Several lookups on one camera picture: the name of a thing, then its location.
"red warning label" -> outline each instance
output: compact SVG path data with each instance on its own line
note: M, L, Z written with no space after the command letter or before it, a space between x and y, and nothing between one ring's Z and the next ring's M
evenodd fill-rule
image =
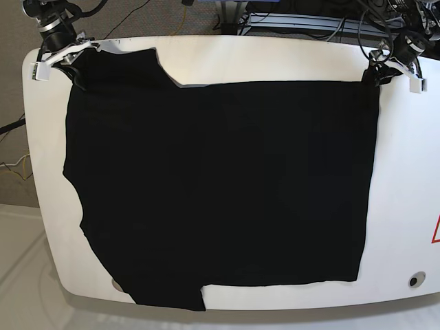
M432 237L432 243L440 243L439 225L440 225L440 217L439 217L439 220L437 222L437 226L435 227L434 236Z

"black t-shirt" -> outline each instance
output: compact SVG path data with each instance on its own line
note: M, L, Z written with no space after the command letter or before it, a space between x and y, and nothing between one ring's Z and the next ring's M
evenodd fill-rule
M156 51L75 62L64 175L136 303L205 310L204 285L356 281L379 94L360 82L180 88Z

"yellow cable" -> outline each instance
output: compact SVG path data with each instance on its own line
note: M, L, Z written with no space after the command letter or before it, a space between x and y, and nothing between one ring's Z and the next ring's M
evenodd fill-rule
M26 155L25 156L25 159L23 159L23 177L26 179L26 177L27 177L27 175L26 175L26 166L25 166L25 163L26 163L26 157L27 157L28 155Z
M185 24L185 18L186 18L186 6L184 6L184 7L185 7L185 9L184 9L184 17L183 17L183 19L181 20L180 26L179 26L179 28L177 29L177 31L176 31L176 32L173 32L172 34L170 34L170 36L175 36L176 34L178 34L178 33L180 32L180 30L183 28L184 24Z
M15 173L15 172L12 172L11 170L5 170L5 171L3 171L3 172L0 172L0 175L8 174L8 173L12 173L12 174L16 175L17 177L19 177L20 179L23 179L23 178L20 176L20 174Z

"white table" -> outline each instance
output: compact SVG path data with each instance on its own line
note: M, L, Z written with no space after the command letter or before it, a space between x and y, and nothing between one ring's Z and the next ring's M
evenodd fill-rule
M163 68L183 85L359 81L368 64L357 46L285 38L172 36L101 44L115 53L156 47ZM28 80L29 64L35 58L36 50L23 64L27 136L60 280L73 294L132 303L129 295L114 289L110 275L91 251L79 228L78 195L62 174L71 83L55 69L49 82ZM405 77L382 87L366 247L358 280L271 287L210 285L203 289L207 309L330 307L440 292L440 243L432 243L440 213L440 63L424 58L420 62L428 92L410 93ZM112 166L111 157L104 165ZM425 282L410 288L410 277L420 271L427 275Z

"clothing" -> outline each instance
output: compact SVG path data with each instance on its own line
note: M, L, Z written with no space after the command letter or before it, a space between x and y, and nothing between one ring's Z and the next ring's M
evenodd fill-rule
M75 62L64 176L81 228L138 304L205 310L204 285L356 281L378 87L180 88L154 49Z

